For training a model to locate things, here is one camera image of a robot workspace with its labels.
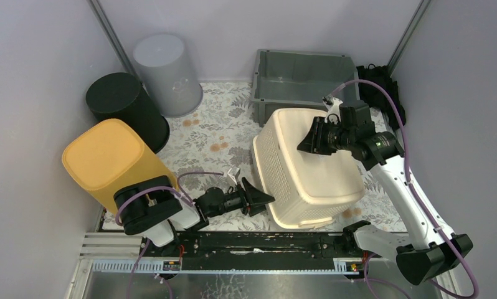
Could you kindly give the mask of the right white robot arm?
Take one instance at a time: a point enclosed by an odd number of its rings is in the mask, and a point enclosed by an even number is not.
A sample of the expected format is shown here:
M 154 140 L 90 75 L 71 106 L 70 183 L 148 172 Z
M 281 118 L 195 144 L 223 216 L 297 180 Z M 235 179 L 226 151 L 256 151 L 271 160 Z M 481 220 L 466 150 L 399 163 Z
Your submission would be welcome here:
M 367 221 L 344 228 L 342 249 L 356 257 L 363 251 L 396 263 L 403 277 L 420 285 L 454 269 L 473 248 L 467 234 L 456 234 L 440 217 L 405 168 L 405 153 L 388 131 L 377 132 L 363 101 L 339 105 L 339 113 L 314 116 L 298 151 L 332 155 L 348 151 L 381 184 L 407 229 L 406 238 L 384 232 Z

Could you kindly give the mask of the black ribbed plastic bin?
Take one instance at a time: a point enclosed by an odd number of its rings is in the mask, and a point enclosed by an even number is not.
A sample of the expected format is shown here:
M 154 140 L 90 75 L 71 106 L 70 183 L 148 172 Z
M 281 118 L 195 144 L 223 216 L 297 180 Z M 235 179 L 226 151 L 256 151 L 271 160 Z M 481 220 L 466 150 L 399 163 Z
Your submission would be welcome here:
M 167 119 L 132 74 L 117 72 L 99 78 L 89 86 L 85 102 L 98 121 L 116 118 L 125 122 L 154 153 L 169 140 Z

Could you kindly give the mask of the grey plastic tray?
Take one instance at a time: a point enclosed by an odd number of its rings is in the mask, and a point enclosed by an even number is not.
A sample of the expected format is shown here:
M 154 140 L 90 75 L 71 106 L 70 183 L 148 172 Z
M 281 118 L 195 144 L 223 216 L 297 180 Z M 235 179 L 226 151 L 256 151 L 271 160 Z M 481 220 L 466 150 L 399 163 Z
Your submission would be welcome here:
M 347 55 L 260 49 L 251 90 L 255 122 L 262 127 L 280 108 L 327 110 L 322 98 L 358 78 Z

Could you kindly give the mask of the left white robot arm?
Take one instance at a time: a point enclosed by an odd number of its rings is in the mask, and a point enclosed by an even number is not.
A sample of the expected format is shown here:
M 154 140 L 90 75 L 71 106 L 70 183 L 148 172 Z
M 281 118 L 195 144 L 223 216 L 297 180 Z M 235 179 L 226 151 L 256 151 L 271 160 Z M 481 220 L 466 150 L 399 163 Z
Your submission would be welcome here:
M 190 204 L 182 199 L 167 176 L 158 176 L 118 190 L 113 196 L 115 219 L 126 235 L 140 235 L 153 243 L 163 256 L 175 253 L 178 246 L 174 225 L 191 232 L 209 225 L 213 217 L 240 210 L 255 216 L 275 202 L 275 198 L 250 184 L 246 178 L 224 192 L 211 187 Z

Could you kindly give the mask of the yellow perforated plastic basket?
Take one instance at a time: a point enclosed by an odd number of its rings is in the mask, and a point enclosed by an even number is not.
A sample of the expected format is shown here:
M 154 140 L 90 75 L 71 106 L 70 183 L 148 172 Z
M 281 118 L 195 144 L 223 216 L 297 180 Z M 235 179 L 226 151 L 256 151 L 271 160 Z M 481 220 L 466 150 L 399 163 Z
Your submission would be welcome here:
M 118 208 L 114 194 L 124 187 L 167 176 L 179 189 L 174 173 L 126 123 L 104 120 L 71 142 L 62 164 L 74 181 L 108 212 Z

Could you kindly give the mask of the cream perforated plastic basket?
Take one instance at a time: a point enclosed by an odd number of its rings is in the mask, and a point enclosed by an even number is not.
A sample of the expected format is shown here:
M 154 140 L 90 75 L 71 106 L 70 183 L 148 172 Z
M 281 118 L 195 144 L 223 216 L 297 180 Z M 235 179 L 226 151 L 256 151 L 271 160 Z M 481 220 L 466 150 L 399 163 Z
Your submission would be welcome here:
M 275 110 L 252 140 L 252 159 L 263 191 L 274 197 L 267 209 L 284 229 L 323 227 L 365 195 L 355 159 L 348 151 L 330 156 L 298 151 L 316 116 L 309 108 Z

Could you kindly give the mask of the large grey plastic bin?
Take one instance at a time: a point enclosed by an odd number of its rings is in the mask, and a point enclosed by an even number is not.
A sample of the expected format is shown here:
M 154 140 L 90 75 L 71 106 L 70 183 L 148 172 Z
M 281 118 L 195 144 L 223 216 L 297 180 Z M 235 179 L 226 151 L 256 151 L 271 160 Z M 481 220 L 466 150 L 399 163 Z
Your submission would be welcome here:
M 133 49 L 140 77 L 160 113 L 179 118 L 202 102 L 203 91 L 185 43 L 171 34 L 141 40 Z

